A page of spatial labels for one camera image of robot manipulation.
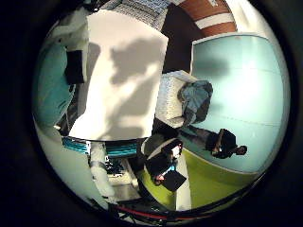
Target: chair backrest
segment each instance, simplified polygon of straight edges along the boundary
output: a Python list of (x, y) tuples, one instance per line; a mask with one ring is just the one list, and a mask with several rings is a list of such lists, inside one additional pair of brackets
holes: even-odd
[(67, 111), (74, 88), (67, 84), (65, 47), (54, 43), (38, 57), (33, 85), (33, 114), (37, 123), (54, 126)]

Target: green floor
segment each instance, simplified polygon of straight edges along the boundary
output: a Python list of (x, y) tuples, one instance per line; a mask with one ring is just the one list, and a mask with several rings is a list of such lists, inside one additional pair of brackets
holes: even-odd
[[(184, 149), (183, 155), (187, 161), (192, 208), (223, 199), (242, 189), (256, 177), (255, 173), (240, 174), (214, 166), (186, 149)], [(160, 203), (169, 210), (175, 209), (174, 193), (161, 185), (155, 186), (145, 170), (139, 172), (138, 178)]]

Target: light blue wall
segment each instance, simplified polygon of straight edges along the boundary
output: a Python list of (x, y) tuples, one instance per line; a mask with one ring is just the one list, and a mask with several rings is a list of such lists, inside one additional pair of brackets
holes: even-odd
[(214, 90), (206, 121), (196, 126), (211, 131), (229, 129), (237, 136), (238, 145), (248, 147), (245, 156), (225, 160), (206, 151), (201, 155), (220, 166), (258, 171), (278, 139), (285, 101), (271, 44), (249, 35), (195, 44), (192, 75), (209, 80)]

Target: desk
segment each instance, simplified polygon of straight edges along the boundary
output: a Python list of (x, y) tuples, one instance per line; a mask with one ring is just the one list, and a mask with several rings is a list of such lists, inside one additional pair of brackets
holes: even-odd
[(169, 39), (114, 11), (100, 10), (87, 19), (90, 46), (98, 51), (89, 50), (92, 73), (80, 87), (84, 114), (69, 135), (104, 141), (150, 136)]

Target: fisheye lens view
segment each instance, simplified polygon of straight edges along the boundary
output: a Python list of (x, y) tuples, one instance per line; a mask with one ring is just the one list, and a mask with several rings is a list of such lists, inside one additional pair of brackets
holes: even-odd
[(145, 225), (215, 218), (241, 199), (290, 109), (281, 47), (247, 0), (85, 0), (49, 29), (32, 88), (61, 180)]

